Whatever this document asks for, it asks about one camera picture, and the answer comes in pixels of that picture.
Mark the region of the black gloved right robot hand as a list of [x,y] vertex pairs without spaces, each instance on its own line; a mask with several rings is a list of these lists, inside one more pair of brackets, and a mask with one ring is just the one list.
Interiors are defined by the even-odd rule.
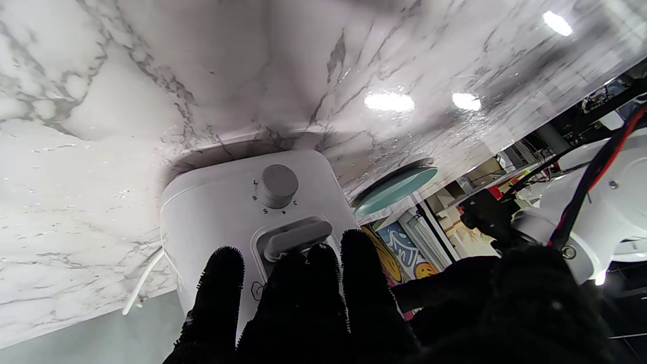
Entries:
[[343,233],[340,259],[323,244],[283,256],[237,336],[244,273],[240,251],[213,252],[166,363],[402,363],[421,349],[362,230]]

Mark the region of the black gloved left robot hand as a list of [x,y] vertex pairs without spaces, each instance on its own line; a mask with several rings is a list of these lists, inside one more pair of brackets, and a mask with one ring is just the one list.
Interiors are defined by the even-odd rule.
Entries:
[[559,251],[458,260],[392,289],[420,363],[612,363],[599,312]]

